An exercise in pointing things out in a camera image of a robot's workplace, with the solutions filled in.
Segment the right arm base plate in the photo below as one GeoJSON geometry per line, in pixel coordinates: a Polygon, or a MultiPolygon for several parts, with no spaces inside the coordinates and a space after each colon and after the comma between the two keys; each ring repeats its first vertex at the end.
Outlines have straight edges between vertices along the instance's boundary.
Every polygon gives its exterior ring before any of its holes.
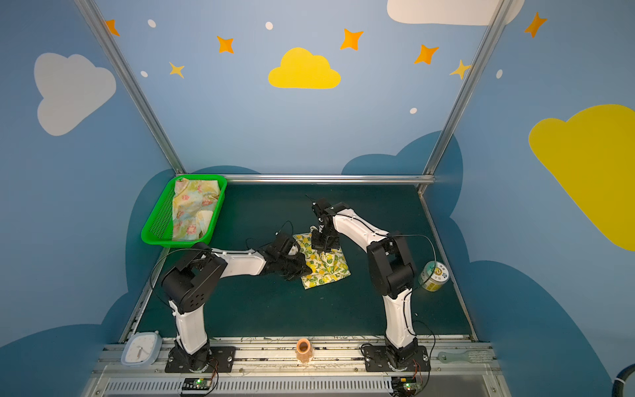
{"type": "Polygon", "coordinates": [[[429,372],[431,370],[430,357],[426,347],[418,347],[412,358],[396,367],[390,363],[386,346],[364,343],[360,346],[360,353],[367,372],[429,372]]]}

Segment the lemon print skirt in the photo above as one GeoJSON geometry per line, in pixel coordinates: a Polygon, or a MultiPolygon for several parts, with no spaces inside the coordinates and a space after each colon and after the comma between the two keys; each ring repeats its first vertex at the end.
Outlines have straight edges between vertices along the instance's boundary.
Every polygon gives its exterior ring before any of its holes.
{"type": "Polygon", "coordinates": [[[325,286],[341,281],[351,275],[341,248],[330,251],[318,251],[312,248],[311,233],[295,234],[299,251],[304,254],[306,265],[311,269],[308,276],[302,276],[304,289],[325,286]]]}

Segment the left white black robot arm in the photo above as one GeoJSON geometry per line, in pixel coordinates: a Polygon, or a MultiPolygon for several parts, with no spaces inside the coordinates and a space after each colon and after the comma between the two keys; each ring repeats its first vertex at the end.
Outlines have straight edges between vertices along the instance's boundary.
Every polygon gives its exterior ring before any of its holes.
{"type": "Polygon", "coordinates": [[[203,306],[219,281],[233,276],[263,276],[276,273],[286,281],[312,273],[299,245],[293,243],[285,253],[268,251],[222,251],[204,243],[175,252],[183,256],[161,280],[161,287],[175,317],[176,351],[198,368],[207,363],[208,335],[203,306]]]}

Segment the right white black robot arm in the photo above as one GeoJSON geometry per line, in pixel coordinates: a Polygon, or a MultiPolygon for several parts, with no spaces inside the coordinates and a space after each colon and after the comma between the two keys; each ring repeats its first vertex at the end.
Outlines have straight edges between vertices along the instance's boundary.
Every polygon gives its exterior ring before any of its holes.
{"type": "Polygon", "coordinates": [[[312,230],[313,249],[335,250],[345,236],[366,253],[370,280],[385,306],[386,354],[393,367],[404,366],[419,352],[411,304],[417,267],[407,236],[377,228],[345,203],[320,199],[312,202],[312,211],[318,220],[312,230]]]}

